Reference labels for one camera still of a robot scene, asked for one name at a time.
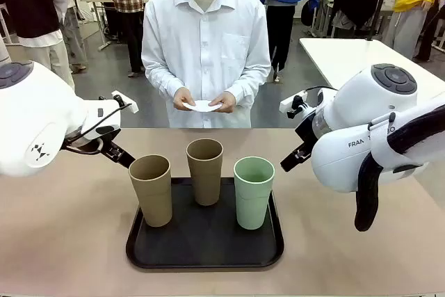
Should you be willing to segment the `person's right hand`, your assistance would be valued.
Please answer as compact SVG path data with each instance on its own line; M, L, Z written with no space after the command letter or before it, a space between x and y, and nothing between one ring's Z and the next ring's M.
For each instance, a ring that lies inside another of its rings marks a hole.
M188 108L188 105L195 106L195 101L188 88L181 87L176 91L173 98L173 105L177 110L191 111L191 109Z

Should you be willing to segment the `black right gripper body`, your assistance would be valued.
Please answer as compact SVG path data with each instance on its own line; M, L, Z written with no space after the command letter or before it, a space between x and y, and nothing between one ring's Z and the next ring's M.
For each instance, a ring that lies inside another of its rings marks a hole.
M313 148L318 138L316 137L314 130L312 129L312 122L316 113L312 112L305 116L300 124L296 127L295 132L301 138L304 145L308 148Z

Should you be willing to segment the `person's left hand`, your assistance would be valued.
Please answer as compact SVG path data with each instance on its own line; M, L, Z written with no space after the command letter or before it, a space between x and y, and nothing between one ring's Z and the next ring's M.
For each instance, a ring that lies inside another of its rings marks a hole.
M223 92L213 99L209 106L217 106L215 110L217 113L233 113L236 106L236 98L230 92Z

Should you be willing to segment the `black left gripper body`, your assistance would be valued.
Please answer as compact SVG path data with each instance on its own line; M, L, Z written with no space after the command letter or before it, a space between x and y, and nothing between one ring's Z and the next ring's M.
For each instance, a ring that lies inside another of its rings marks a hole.
M121 153L122 148L113 142L120 132L121 130L117 129L108 132L107 134L101 135L98 138L99 141L98 150L101 153Z

